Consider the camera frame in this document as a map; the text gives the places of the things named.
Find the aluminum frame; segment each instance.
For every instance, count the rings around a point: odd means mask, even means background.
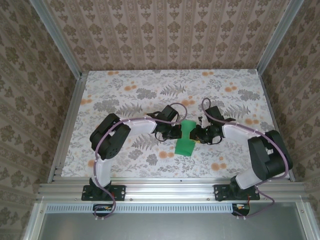
[[[47,204],[62,203],[79,205],[83,186],[89,183],[89,177],[62,177],[64,166],[80,102],[85,89],[88,73],[84,73],[77,81],[70,107],[63,126],[61,138],[54,157],[48,183],[41,184],[36,203],[25,233],[25,240],[36,240],[39,237]],[[266,93],[261,76],[260,82],[271,113],[272,121],[277,130],[277,122],[270,100]],[[308,240],[320,239],[319,229],[304,191],[302,182],[294,182],[292,171],[290,179],[272,180],[259,186],[259,189],[274,198],[276,202],[294,202],[299,210],[300,220]],[[229,178],[112,178],[113,184],[126,185],[124,205],[132,204],[217,204],[214,199],[213,185],[229,184]],[[243,203],[243,201],[225,201],[224,203]],[[262,198],[254,203],[269,203]],[[85,203],[110,203],[108,201],[87,201]]]
[[[81,66],[77,62],[72,48],[69,47],[67,41],[61,33],[61,30],[59,30],[57,24],[55,23],[55,20],[51,16],[46,4],[43,0],[30,0],[30,2],[41,18],[41,21],[43,22],[45,28],[50,33],[50,36],[52,37],[55,45],[58,47],[65,62],[68,64],[74,77],[76,79],[79,79],[81,76]]]
[[[123,206],[134,204],[212,204],[214,199],[213,185],[227,184],[228,178],[113,178],[114,184],[124,184],[126,188]],[[36,240],[49,203],[71,204],[80,206],[83,203],[106,204],[110,201],[81,201],[83,185],[88,184],[88,177],[56,177],[52,183],[41,184],[36,204],[26,229],[25,240]],[[308,240],[320,239],[319,229],[311,210],[310,203],[305,202],[307,194],[302,182],[290,182],[287,179],[273,180],[259,186],[265,194],[276,202],[296,203],[300,221]],[[245,201],[223,201],[223,203],[243,203]],[[251,203],[269,203],[270,200],[252,200]]]
[[[262,75],[266,70],[271,58],[274,56],[278,46],[284,38],[303,2],[304,0],[294,0],[289,2],[288,7],[284,11],[280,22],[278,23],[270,41],[268,42],[268,45],[266,46],[265,51],[260,58],[258,65],[256,66],[259,74]]]

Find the robotic arm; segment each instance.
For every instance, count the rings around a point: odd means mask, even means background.
[[[105,192],[100,189],[97,181],[103,188],[110,192],[112,158],[118,154],[127,137],[144,133],[155,134],[156,136],[158,133],[161,133],[162,138],[165,140],[181,138],[182,132],[180,124],[172,125],[160,122],[171,122],[176,116],[179,116],[173,107],[167,105],[162,111],[148,113],[147,115],[148,118],[151,117],[155,120],[142,118],[141,120],[123,122],[115,127],[102,141],[98,149],[100,159],[96,162],[96,179],[94,177],[90,178],[89,186],[84,190],[85,196],[82,195],[82,199],[86,199],[86,196],[91,196],[91,199],[88,200],[93,201],[95,199],[103,200],[108,197]],[[120,121],[121,119],[114,113],[109,114],[102,121],[90,136],[91,148],[94,151],[107,131]]]
[[[224,122],[234,121],[232,118],[224,119],[217,106],[210,107],[205,110],[205,112],[217,120]],[[259,134],[240,128],[236,125],[220,123],[208,116],[205,120],[201,117],[199,120],[202,126],[197,125],[196,128],[191,131],[191,139],[209,145],[214,144],[212,142],[215,137],[220,137],[220,139],[232,139],[247,146],[250,152],[252,167],[231,178],[231,183],[229,185],[224,184],[214,186],[215,199],[217,201],[247,200],[248,195],[251,196],[251,199],[253,200],[255,197],[259,199],[259,195],[255,193],[255,185],[285,172],[286,166],[280,153]],[[292,169],[292,160],[280,134],[275,130],[271,130],[265,132],[265,135],[284,153],[288,169]]]

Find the floral tablecloth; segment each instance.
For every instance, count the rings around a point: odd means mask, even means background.
[[[91,71],[77,114],[63,177],[93,174],[89,137],[110,113],[142,117],[180,102],[187,119],[202,116],[201,100],[211,99],[222,115],[260,131],[274,129],[255,69]],[[175,106],[184,114],[181,106]],[[159,142],[153,134],[129,137],[113,158],[112,176],[128,178],[222,178],[250,167],[247,147],[223,139],[218,145],[196,143],[192,156],[174,154],[176,140]]]

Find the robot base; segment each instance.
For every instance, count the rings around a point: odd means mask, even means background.
[[[82,201],[112,201],[111,197],[98,186],[96,186],[92,179],[89,181],[90,185],[83,186]],[[126,196],[125,185],[111,185],[111,182],[105,186],[105,189],[112,194],[116,201],[124,201]]]
[[[229,200],[244,200],[247,201],[248,198],[250,200],[260,200],[260,195],[257,192],[254,186],[249,187],[243,192],[234,195],[229,184],[218,184],[213,185],[214,189],[214,198],[216,201],[229,201]]]

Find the vent slot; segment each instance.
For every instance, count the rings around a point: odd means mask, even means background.
[[[93,213],[93,203],[49,203],[45,213]],[[116,204],[115,213],[232,213],[232,203],[125,203]]]

